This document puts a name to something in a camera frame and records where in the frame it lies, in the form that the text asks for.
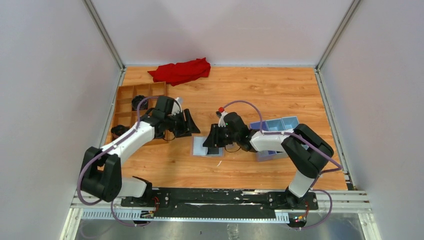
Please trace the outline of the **blue plastic box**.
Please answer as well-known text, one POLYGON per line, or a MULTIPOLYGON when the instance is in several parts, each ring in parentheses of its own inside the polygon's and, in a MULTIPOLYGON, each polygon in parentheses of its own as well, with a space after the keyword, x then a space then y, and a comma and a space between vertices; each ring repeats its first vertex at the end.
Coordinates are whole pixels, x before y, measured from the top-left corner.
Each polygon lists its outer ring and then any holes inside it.
MULTIPOLYGON (((297 116, 288 116, 276 119, 265 120, 262 123, 264 131, 269 132, 283 132, 294 129, 299 124, 297 116)), ((260 151, 256 153, 257 162, 265 162, 270 160, 287 158, 287 153, 273 150, 260 151)))

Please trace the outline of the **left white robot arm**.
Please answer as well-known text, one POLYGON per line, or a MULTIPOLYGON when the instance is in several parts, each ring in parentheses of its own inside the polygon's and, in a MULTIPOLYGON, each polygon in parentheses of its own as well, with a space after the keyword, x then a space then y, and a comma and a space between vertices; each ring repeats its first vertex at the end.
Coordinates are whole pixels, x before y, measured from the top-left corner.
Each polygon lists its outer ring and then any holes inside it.
POLYGON ((156 105, 144 114, 136 110, 136 122, 114 141, 100 147, 89 147, 83 157, 76 193, 88 206, 117 198, 133 197, 140 206, 153 201, 152 183, 140 177, 123 177, 123 164, 142 146, 165 132, 175 138, 190 137, 201 131, 189 109, 182 108, 180 97, 158 96, 156 105))

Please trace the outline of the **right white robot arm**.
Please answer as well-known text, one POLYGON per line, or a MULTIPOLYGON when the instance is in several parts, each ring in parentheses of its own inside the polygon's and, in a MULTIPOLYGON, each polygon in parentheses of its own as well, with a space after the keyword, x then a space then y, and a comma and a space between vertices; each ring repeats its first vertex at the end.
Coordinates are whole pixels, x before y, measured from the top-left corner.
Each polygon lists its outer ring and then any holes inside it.
POLYGON ((223 148, 236 144, 245 152, 285 153, 296 167, 295 176, 286 189, 285 201, 292 209, 301 207, 306 193, 332 159, 333 148, 303 123, 285 131, 264 131, 248 127, 236 112, 225 112, 221 108, 219 113, 219 122, 211 125, 203 146, 223 148))

